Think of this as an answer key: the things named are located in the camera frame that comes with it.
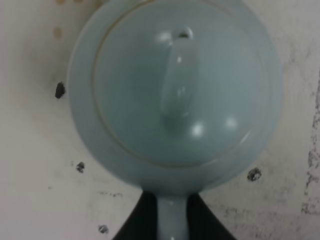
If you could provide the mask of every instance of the lid handle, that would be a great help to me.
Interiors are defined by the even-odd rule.
[[[160,103],[164,117],[180,120],[190,114],[196,70],[194,41],[183,32],[173,41],[167,62]]]

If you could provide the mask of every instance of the ceramic teapot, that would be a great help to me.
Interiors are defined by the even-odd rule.
[[[158,240],[189,238],[187,199],[241,173],[282,103],[268,33],[239,0],[112,0],[68,69],[74,123],[102,166],[157,198]]]

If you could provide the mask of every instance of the white table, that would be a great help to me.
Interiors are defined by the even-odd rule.
[[[278,49],[283,113],[260,158],[202,196],[239,240],[317,240],[320,1],[245,3]],[[76,38],[99,4],[0,0],[2,240],[112,239],[141,194],[92,159],[73,127],[68,95],[55,98]],[[79,162],[85,164],[83,173],[76,170]],[[251,182],[252,168],[262,176]],[[98,225],[107,225],[109,233],[101,234]]]

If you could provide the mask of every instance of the light blue teapot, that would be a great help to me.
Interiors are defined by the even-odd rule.
[[[157,239],[187,240],[187,199],[241,173],[278,120],[282,78],[239,0],[112,0],[68,69],[74,123],[111,173],[157,197]]]

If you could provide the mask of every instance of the teapot lid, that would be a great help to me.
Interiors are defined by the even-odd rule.
[[[205,0],[146,1],[122,15],[100,44],[92,92],[124,150],[169,167],[241,148],[268,121],[272,97],[246,26]]]

